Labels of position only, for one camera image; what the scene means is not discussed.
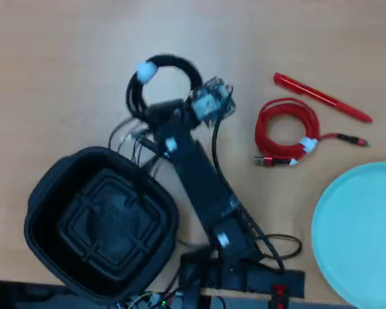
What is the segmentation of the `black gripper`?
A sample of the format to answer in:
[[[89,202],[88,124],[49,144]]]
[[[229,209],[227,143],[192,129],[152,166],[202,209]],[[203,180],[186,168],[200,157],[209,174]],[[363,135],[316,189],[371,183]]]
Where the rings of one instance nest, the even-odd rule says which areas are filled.
[[[199,120],[183,99],[151,104],[146,120],[154,121],[154,141],[167,158],[183,158],[193,150],[191,131],[199,125]]]

